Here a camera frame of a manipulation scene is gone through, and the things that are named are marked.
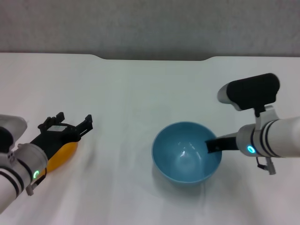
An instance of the bowl rim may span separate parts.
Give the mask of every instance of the bowl rim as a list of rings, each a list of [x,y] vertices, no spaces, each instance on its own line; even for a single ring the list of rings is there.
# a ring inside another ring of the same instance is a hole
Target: bowl rim
[[[201,126],[201,127],[205,128],[205,129],[207,129],[208,131],[210,131],[210,132],[214,135],[214,137],[216,138],[216,135],[215,135],[210,129],[208,129],[206,126],[201,125],[201,124],[199,124],[199,123],[190,122],[190,121],[180,121],[180,122],[175,122],[175,123],[169,124],[168,126],[166,126],[166,127],[164,127],[163,129],[161,129],[161,130],[159,131],[159,133],[156,135],[156,137],[154,138],[154,141],[153,141],[152,147],[151,147],[151,156],[152,156],[153,164],[154,164],[155,167],[161,172],[162,175],[164,175],[167,179],[169,179],[169,180],[171,180],[171,181],[173,181],[173,182],[181,183],[181,184],[195,184],[195,183],[200,183],[200,182],[202,182],[202,181],[208,179],[209,177],[211,177],[211,176],[216,172],[216,170],[218,169],[218,167],[219,167],[220,164],[221,164],[221,160],[222,160],[222,152],[220,152],[220,153],[221,153],[221,159],[220,159],[220,162],[218,163],[218,165],[216,166],[215,170],[214,170],[211,174],[207,175],[206,177],[204,177],[204,178],[202,178],[202,179],[200,179],[200,180],[196,180],[196,181],[180,181],[180,180],[175,180],[175,179],[169,177],[168,175],[166,175],[164,172],[162,172],[161,169],[158,167],[158,165],[156,164],[156,162],[155,162],[155,160],[154,160],[154,157],[153,157],[153,146],[154,146],[154,143],[155,143],[157,137],[160,135],[160,133],[161,133],[163,130],[167,129],[167,128],[170,127],[170,126],[179,124],[179,123],[191,123],[191,124],[195,124],[195,125]]]

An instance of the gray wall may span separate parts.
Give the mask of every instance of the gray wall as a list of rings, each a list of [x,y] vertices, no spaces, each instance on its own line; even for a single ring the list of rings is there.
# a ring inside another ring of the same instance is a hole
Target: gray wall
[[[0,52],[300,56],[300,0],[0,0]]]

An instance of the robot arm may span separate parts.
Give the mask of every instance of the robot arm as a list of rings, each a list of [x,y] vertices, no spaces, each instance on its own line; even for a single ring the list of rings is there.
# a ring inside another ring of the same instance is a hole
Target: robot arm
[[[16,151],[11,151],[15,142],[27,128],[21,117],[0,115],[0,213],[26,189],[33,195],[45,178],[38,178],[47,167],[48,160],[66,143],[78,142],[83,135],[93,129],[92,117],[88,115],[76,127],[61,123],[64,114],[48,117],[39,125],[41,134],[31,143],[19,144]]]
[[[223,86],[218,92],[221,103],[238,111],[254,108],[255,124],[241,127],[235,134],[206,142],[209,153],[239,150],[250,157],[265,157],[267,165],[258,167],[275,174],[271,158],[300,157],[300,117],[281,120],[267,104],[276,101],[280,84],[274,74],[264,74]]]

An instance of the blue bowl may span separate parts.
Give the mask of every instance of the blue bowl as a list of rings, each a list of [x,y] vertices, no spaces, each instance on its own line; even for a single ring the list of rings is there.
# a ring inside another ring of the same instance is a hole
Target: blue bowl
[[[218,168],[222,152],[208,154],[206,140],[216,136],[206,127],[179,122],[165,127],[152,145],[152,159],[158,170],[177,184],[197,184]]]

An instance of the white tabletop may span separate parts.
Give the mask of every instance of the white tabletop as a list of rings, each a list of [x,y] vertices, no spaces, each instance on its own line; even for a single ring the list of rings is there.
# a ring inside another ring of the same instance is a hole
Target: white tabletop
[[[300,115],[300,58],[214,57],[205,61],[104,60],[92,55],[0,53],[0,113],[18,115],[31,141],[46,117],[64,112],[94,129],[67,164],[33,196],[22,193],[1,225],[282,225],[300,221],[300,159],[274,159],[277,174],[255,158],[223,153],[200,187],[175,188],[153,169],[151,144],[165,126],[194,121],[217,136],[254,123],[253,110],[217,101],[224,84],[275,73],[279,117]]]

